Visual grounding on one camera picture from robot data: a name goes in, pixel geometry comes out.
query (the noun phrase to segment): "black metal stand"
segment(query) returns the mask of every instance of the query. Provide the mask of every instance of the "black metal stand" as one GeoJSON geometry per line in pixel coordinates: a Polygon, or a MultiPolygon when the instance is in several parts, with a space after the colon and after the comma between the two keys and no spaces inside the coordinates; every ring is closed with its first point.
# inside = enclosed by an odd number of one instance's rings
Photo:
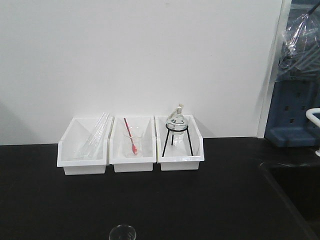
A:
{"type": "MultiPolygon", "coordinates": [[[[190,151],[191,151],[191,156],[194,155],[193,151],[192,151],[192,146],[191,146],[191,140],[190,140],[190,135],[189,135],[189,126],[186,126],[186,129],[183,130],[172,130],[170,128],[168,128],[167,124],[165,125],[166,129],[168,129],[168,133],[166,134],[166,138],[165,138],[165,143],[164,143],[164,148],[163,148],[163,153],[162,153],[162,157],[165,156],[165,151],[166,151],[166,147],[167,147],[167,143],[168,143],[168,138],[169,138],[169,133],[171,132],[176,132],[176,133],[181,133],[186,131],[187,135],[188,135],[188,140],[189,140],[189,146],[190,146],[190,151]]],[[[174,134],[172,134],[172,139],[171,139],[171,145],[174,144],[174,134]]]]}

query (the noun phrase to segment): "white pipe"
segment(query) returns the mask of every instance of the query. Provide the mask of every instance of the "white pipe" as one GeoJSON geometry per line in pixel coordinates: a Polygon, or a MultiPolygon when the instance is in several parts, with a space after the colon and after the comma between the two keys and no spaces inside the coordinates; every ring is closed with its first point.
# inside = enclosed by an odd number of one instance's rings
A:
{"type": "MultiPolygon", "coordinates": [[[[320,114],[320,108],[311,108],[305,113],[306,117],[320,128],[320,119],[317,118],[314,114],[320,114]]],[[[315,154],[320,157],[320,149],[318,151],[315,151],[315,154]]]]}

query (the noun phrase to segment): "plastic bag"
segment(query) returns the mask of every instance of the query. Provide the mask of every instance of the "plastic bag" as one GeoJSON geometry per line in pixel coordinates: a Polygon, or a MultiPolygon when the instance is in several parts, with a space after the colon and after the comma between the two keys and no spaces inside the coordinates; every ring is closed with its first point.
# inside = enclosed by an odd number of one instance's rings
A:
{"type": "Polygon", "coordinates": [[[288,27],[283,35],[278,82],[320,79],[320,14],[316,11],[319,5],[320,2],[308,12],[305,7],[301,7],[300,11],[291,9],[291,18],[288,19],[288,27]],[[298,17],[292,17],[297,13],[300,13],[298,17]]]}

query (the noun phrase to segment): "white plastic bin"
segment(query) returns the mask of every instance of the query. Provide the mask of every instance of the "white plastic bin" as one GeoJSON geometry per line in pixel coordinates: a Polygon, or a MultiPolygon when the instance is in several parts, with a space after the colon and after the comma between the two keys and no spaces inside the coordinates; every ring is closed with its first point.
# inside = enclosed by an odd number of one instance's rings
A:
{"type": "Polygon", "coordinates": [[[157,162],[161,164],[162,171],[197,170],[199,162],[205,160],[203,138],[192,115],[184,116],[188,121],[188,130],[191,140],[193,156],[191,155],[187,131],[182,135],[175,135],[172,141],[172,132],[169,133],[167,145],[164,145],[168,133],[166,128],[167,116],[155,116],[157,162]]]}
{"type": "Polygon", "coordinates": [[[155,120],[153,116],[126,117],[130,127],[143,130],[141,139],[143,155],[141,157],[126,157],[124,142],[126,125],[124,117],[116,116],[110,136],[110,164],[116,173],[152,171],[157,162],[155,120]]]}
{"type": "Polygon", "coordinates": [[[113,117],[108,115],[103,140],[100,142],[94,159],[74,158],[92,131],[97,117],[74,117],[58,143],[57,167],[63,167],[65,175],[104,174],[108,164],[109,134],[113,117]]]}

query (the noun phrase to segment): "red stirring rod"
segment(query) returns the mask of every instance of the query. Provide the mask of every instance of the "red stirring rod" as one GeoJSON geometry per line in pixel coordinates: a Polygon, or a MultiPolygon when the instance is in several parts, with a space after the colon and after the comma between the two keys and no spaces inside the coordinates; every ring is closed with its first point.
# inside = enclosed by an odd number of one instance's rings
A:
{"type": "Polygon", "coordinates": [[[124,117],[124,123],[125,123],[125,126],[126,126],[126,129],[128,130],[128,134],[129,134],[129,137],[130,137],[130,140],[131,140],[131,143],[132,143],[132,152],[134,155],[137,155],[138,154],[138,149],[136,147],[136,145],[134,144],[134,141],[132,140],[132,135],[131,135],[131,132],[130,132],[130,129],[129,129],[129,126],[128,126],[128,123],[127,123],[127,119],[124,117]]]}

